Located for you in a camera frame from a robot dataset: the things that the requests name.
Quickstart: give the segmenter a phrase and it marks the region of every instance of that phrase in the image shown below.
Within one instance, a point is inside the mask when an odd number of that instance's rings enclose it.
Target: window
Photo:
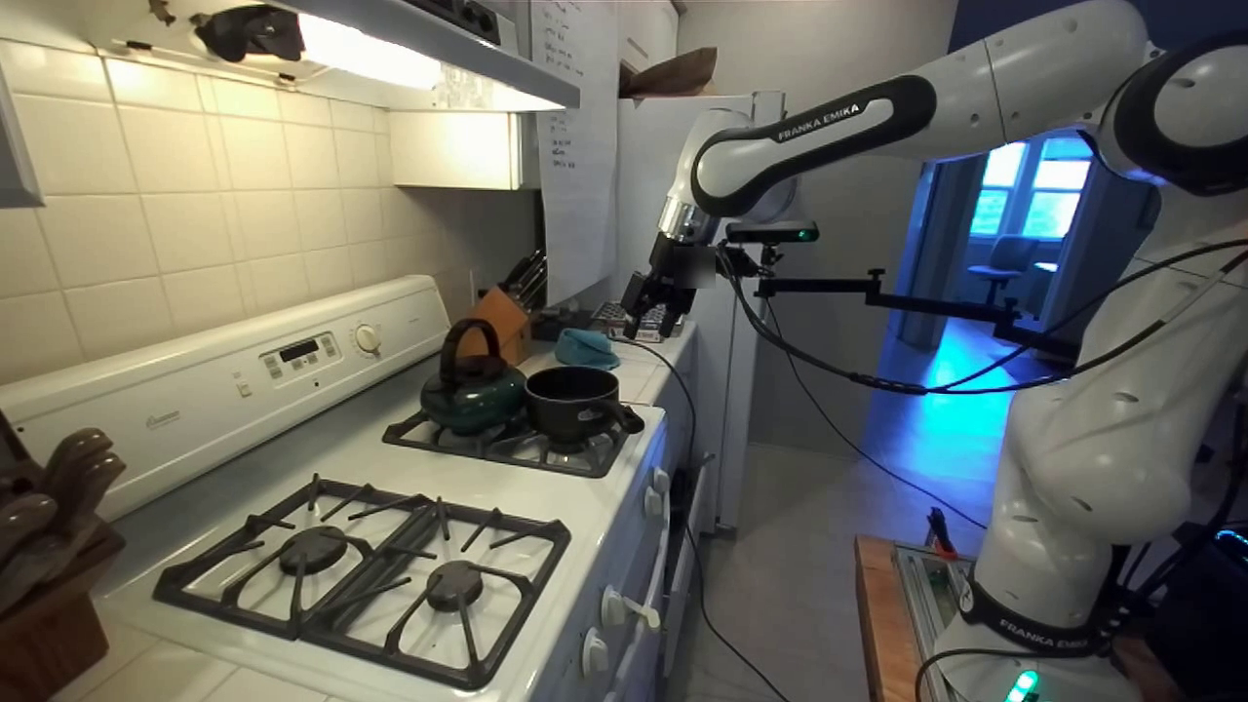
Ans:
[[[980,178],[971,238],[1063,238],[1086,167],[1092,148],[1075,134],[994,148]]]

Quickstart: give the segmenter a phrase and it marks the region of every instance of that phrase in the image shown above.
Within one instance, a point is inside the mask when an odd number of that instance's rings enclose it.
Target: range hood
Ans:
[[[522,58],[481,0],[79,0],[87,37],[393,109],[573,109],[581,89]]]

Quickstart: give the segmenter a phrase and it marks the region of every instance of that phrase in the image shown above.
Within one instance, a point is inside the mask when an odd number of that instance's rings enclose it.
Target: pan handle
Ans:
[[[618,422],[622,431],[648,427],[648,422],[642,422],[630,404],[618,404],[618,401],[614,401],[613,414],[614,414],[614,422]]]

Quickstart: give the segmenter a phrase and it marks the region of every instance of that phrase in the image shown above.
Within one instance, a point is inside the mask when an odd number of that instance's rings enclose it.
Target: brown object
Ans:
[[[66,576],[39,586],[0,620],[0,698],[39,702],[106,658],[109,641],[93,612],[91,586],[122,555],[122,538],[101,522]]]
[[[531,312],[507,296],[501,290],[487,290],[477,307],[466,312],[477,320],[487,320],[497,334],[497,355],[507,368],[518,368],[531,352]],[[483,334],[462,334],[461,357],[487,355]]]
[[[718,45],[699,45],[686,54],[674,54],[668,62],[656,62],[640,74],[622,66],[618,74],[618,99],[642,99],[642,92],[699,92],[712,78]]]
[[[907,620],[906,586],[893,563],[893,542],[858,538],[858,620],[865,686],[873,702],[915,702],[913,674],[919,669],[919,642]],[[1151,647],[1136,635],[1116,641],[1116,658],[1138,684],[1141,702],[1180,702],[1180,691]]]

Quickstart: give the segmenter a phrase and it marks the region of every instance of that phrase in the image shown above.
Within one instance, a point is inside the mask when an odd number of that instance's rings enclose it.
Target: floor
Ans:
[[[980,326],[947,326],[934,355],[895,368],[947,383],[1002,352]],[[855,535],[923,542],[923,491],[988,520],[989,476],[1010,396],[889,396],[871,418],[865,456],[829,427],[752,446],[746,515],[734,538],[709,542],[709,625],[790,702],[865,702],[858,642]],[[980,550],[980,528],[947,515],[952,542]],[[780,698],[699,620],[674,702]]]

